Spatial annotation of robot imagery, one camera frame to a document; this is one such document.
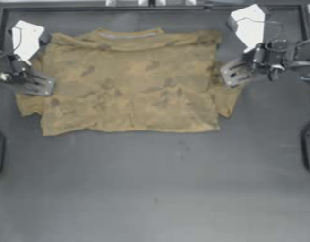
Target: dark gray mat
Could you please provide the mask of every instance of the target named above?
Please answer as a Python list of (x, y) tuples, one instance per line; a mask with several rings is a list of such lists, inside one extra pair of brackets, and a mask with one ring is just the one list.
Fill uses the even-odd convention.
[[(14, 12), (55, 32), (95, 28), (170, 32), (221, 29), (222, 61), (241, 43), (226, 12)], [(298, 16), (282, 11), (289, 38)], [(307, 241), (310, 175), (298, 133), (310, 120), (310, 90), (289, 74), (250, 85), (222, 130), (201, 134), (78, 131), (41, 137), (0, 88), (7, 139), (0, 180), (0, 242)]]

